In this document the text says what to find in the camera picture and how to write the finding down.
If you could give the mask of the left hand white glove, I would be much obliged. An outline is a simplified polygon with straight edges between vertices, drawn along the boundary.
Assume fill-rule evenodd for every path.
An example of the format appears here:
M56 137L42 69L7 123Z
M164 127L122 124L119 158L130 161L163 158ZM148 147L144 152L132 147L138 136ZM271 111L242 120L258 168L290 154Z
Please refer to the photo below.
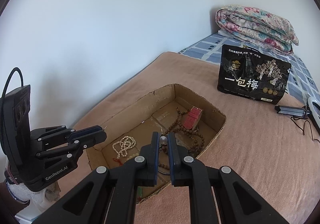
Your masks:
M44 212L60 199L60 186L57 182L50 184L40 191L31 191L23 183L9 184L5 182L9 194L19 203L28 204L32 202L35 207Z

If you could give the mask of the left forearm dark sleeve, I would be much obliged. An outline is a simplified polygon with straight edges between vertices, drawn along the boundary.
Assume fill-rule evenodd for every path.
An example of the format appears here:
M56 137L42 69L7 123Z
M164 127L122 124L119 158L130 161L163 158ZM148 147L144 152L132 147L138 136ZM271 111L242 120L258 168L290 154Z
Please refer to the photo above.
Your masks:
M11 215L12 217L15 217L17 213L19 213L28 205L29 202L27 204L22 204L15 200L9 193L6 182L4 181L1 183L1 212L3 212L5 215Z

